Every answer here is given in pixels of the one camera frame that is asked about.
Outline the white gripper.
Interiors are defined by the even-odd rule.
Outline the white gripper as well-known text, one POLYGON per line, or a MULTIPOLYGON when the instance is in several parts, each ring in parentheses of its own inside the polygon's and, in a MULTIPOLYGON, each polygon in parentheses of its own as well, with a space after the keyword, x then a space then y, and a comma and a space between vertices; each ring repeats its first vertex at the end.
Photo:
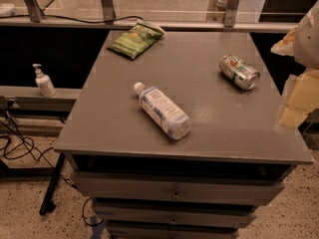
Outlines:
MULTIPOLYGON (((307 68, 319 68, 319 0, 270 52, 293 57, 307 68)), ((308 116, 319 109, 319 70, 306 69, 300 76, 290 75, 285 82, 277 121, 279 133, 299 128, 308 116)))

